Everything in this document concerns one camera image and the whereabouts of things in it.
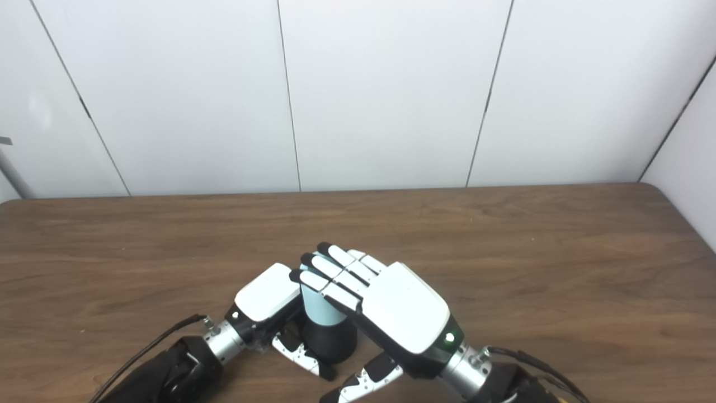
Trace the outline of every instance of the panel seam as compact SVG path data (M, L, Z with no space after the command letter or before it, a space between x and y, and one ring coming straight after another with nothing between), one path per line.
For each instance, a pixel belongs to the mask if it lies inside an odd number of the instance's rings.
M666 135L665 135L664 138L662 139L662 142L659 143L659 146L657 147L656 151L654 152L654 155L652 155L651 159L649 159L649 163L647 163L647 166L644 168L642 174L639 175L639 179L637 180L637 182L641 182L642 179L644 179L644 175L647 174L647 171L649 170L649 167L652 165L652 163L654 163L654 160L657 158L657 155L658 155L659 152L662 150L662 147L664 147L664 144L667 142L667 139L669 138L669 136L671 135L671 133L674 131L674 128L675 128L676 125L678 124L679 120L681 120L681 117L684 115L684 112L685 112L686 109L689 107L689 104L691 104L691 101L694 99L694 96L696 96L696 93L699 92L699 88L701 88L701 84L703 84L704 80L706 79L706 76L709 75L709 72L710 72L711 69L714 67L714 62L716 62L716 56L714 56L714 58L711 59L711 63L709 64L709 67L706 68L706 71L704 72L704 75L701 76L701 79L700 79L699 82L696 84L696 87L694 88L694 90L691 92L691 95L689 96L689 99L686 100L686 103L684 104L684 107L681 108L681 111L679 112L679 115L677 115L676 119L674 119L674 122L673 122L672 125L669 127L669 130L667 130Z
M291 104L291 86L289 85L289 66L286 63L286 45L284 44L284 22L281 20L281 1L276 0L276 9L279 12L279 32L281 34L281 53L284 56L284 73L286 74L286 94L289 97L289 116L291 117L291 134L294 138L294 155L296 157L296 175L301 189L301 169L299 167L299 147L296 144L296 127L294 126L294 107Z
M47 35L47 39L49 39L50 44L52 44L52 49L54 49L54 53L57 55L57 58L59 59L59 62L62 65L62 68L64 69L65 74L67 74L67 78L69 78L69 82L72 84L72 88L74 88L74 92L77 94L77 98L79 98L79 103L82 104L82 107L84 108L84 111L86 112L87 117L89 118L89 121L92 122L92 127L95 128L95 133L97 134L97 137L100 138L102 147L105 148L105 152L107 153L107 156L110 157L110 162L112 162L112 166L115 167L115 171L117 172L117 175L120 177L122 186L124 186L125 191L127 192L127 195L132 196L132 192L130 192L129 188L127 187L127 183L125 182L125 179L122 177L122 173L120 172L119 168L117 167L117 163L115 162L115 159L112 157L112 153L110 153L110 150L107 147L107 144L105 143L105 139L102 137L100 130L97 128L97 124L95 123L95 120L92 118L92 115L90 115L90 110L87 108L87 104L84 102L82 95L79 93L79 89L77 89L77 85L75 85L74 79L72 79L72 75L69 73L69 70L67 69L67 65L64 63L64 60L62 59L62 56L60 55L59 50L57 49L57 45L54 43L52 36L49 34L47 25L45 25L44 20L42 19L42 16L40 15L39 11L37 10L35 1L34 0L29 0L29 1L30 1L30 4L32 5L33 10L35 11L35 15L37 15L37 19L39 19L40 24L42 24L42 29L44 29L45 34Z
M510 9L507 11L507 19L505 20L505 30L502 32L502 40L500 41L500 49L497 52L497 60L495 60L495 69L493 70L492 80L490 80L490 89L488 90L488 97L485 100L485 110L483 111L483 117L480 119L480 128L478 129L478 137L475 139L475 149L473 150L473 158L470 160L470 169L468 169L468 180L465 181L465 187L470 185L470 176L473 173L473 166L475 165L475 157L478 155L478 144L480 144L480 136L483 133L483 126L485 125L485 116L488 114L488 108L490 106L490 99L492 98L493 86L495 84L495 76L497 75L497 68L500 65L500 57L502 56L502 48L505 46L505 38L507 37L507 28L510 26L510 17L512 16L512 7L515 5L515 0L510 1Z

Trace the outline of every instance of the robot finger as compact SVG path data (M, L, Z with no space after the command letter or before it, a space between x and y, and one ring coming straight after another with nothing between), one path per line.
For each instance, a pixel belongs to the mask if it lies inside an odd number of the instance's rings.
M361 252L359 250L351 249L348 251L348 254L352 257L355 257L359 262L361 262L365 267L368 267L372 272L379 275L383 270L386 269L386 265L384 265L382 262L380 262L378 259L371 255L366 255L365 252Z
M358 296L365 294L367 285L350 272L344 270L343 267L333 263L330 259L321 255L306 253L301 256L301 263L314 268L325 277L331 279L334 283L342 285Z
M348 403L371 394L402 375L402 368L385 352L365 364L340 387L326 393L320 403Z
M327 381L332 381L336 376L333 368L321 362L310 350L306 349L298 336L287 329L278 332L271 345L283 356L314 375Z
M303 284L323 295L331 305L341 312L353 315L357 313L358 305L361 303L360 298L340 285L307 270L294 269L289 277L295 283Z
M346 270L353 273L353 275L366 284L370 284L378 276L377 272L364 265L360 259L355 258L353 255L336 245L329 244L328 242L321 242L318 244L317 249L323 255L330 257L339 265L345 267Z

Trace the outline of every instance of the black fingertip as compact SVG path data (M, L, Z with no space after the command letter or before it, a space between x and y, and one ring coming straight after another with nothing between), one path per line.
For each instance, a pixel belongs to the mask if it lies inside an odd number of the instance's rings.
M358 385L360 385L360 379L358 379L358 376L351 375L348 377L348 379L346 379L345 382L343 382L343 385L341 385L341 387L357 387Z
M318 376L320 376L323 379L326 379L327 381L332 381L336 379L336 371L326 364L323 364L319 361L318 363Z
M289 273L289 279L291 279L291 281L293 281L294 283L303 284L303 283L301 283L301 272L302 271L303 270L301 270L301 269L291 270L291 272Z
M301 346L301 339L294 334L294 332L286 329L285 331L281 332L281 335L279 336L279 341L281 344L286 347L286 350L293 353L294 351L298 350Z
M316 250L326 256L330 256L330 254L328 253L328 248L330 248L331 246L333 246L333 244L329 244L328 242L321 242L316 247Z
M398 366L398 364L396 364L395 361L388 356L388 353L383 351L375 358L368 361L368 364L365 364L363 369L365 369L366 373L368 373L368 377L373 382L379 382L390 375L390 373L395 370L396 366Z
M313 258L316 257L313 253L304 253L301 255L301 263L305 264L308 267L315 267L313 266Z
M321 396L319 403L338 403L338 401L341 399L341 389L343 388L333 389L325 395Z

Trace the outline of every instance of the screw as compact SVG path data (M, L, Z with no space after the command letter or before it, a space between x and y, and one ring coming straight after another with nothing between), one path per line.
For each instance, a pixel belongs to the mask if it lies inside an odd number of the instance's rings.
M480 358L477 354L473 354L468 357L468 363L470 363L471 366L480 366Z
M210 316L207 316L201 321L204 323L204 326L206 326L207 329L211 329L212 327L214 327L214 320Z

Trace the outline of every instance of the back of robot hand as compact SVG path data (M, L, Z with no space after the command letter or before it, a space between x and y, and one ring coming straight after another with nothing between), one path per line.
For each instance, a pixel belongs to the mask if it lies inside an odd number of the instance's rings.
M312 272L294 270L291 279L320 293L384 350L321 403L351 402L403 373L416 379L438 377L469 403L560 402L540 379L589 402L568 379L521 351L473 349L445 300L403 263L386 266L363 252L326 242L318 251L301 258ZM532 376L517 364L494 361L496 354L546 374Z

